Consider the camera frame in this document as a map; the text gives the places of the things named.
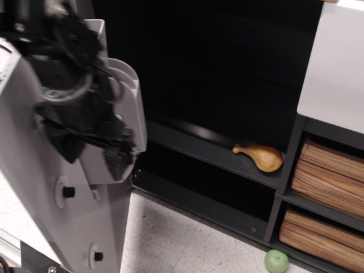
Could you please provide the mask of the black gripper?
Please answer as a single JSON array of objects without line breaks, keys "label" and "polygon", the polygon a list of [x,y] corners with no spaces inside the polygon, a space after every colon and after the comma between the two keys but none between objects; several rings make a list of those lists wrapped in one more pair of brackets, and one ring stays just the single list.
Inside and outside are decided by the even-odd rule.
[{"label": "black gripper", "polygon": [[120,91],[110,85],[86,89],[42,89],[43,102],[34,112],[41,116],[44,132],[57,152],[70,164],[85,145],[103,149],[103,157],[114,181],[121,181],[133,163],[133,132],[120,120],[113,102]]}]

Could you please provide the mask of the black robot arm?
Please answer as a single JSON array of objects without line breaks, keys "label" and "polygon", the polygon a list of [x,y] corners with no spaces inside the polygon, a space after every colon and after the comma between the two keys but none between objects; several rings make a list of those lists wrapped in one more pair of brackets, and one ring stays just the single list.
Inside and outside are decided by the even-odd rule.
[{"label": "black robot arm", "polygon": [[134,161],[133,132],[114,113],[118,76],[99,58],[95,31],[69,1],[2,1],[1,37],[31,64],[43,101],[33,111],[58,153],[73,163],[90,144],[120,181]]}]

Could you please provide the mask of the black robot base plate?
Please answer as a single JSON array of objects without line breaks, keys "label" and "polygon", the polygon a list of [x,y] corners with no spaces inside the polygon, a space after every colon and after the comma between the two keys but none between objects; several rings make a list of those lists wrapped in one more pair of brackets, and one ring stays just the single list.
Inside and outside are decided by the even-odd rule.
[{"label": "black robot base plate", "polygon": [[71,272],[30,245],[1,242],[1,272]]}]

